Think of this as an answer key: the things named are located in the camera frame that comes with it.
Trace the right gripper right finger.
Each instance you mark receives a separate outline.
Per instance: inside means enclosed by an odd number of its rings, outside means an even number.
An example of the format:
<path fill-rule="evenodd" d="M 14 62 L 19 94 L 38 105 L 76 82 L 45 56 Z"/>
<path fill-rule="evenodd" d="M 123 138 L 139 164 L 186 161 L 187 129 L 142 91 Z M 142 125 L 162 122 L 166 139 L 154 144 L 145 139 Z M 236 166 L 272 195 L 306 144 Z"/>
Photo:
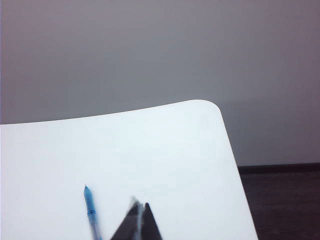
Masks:
<path fill-rule="evenodd" d="M 149 203 L 144 205 L 141 227 L 142 240 L 163 240 Z"/>

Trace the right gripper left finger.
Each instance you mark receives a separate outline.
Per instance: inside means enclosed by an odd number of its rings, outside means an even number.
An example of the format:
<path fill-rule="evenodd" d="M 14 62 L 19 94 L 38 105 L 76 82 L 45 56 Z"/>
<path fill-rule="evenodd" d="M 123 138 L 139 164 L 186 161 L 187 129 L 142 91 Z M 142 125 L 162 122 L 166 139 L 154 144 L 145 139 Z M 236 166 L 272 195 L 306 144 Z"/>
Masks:
<path fill-rule="evenodd" d="M 132 197 L 128 211 L 111 240 L 140 240 L 141 239 L 141 202 Z"/>

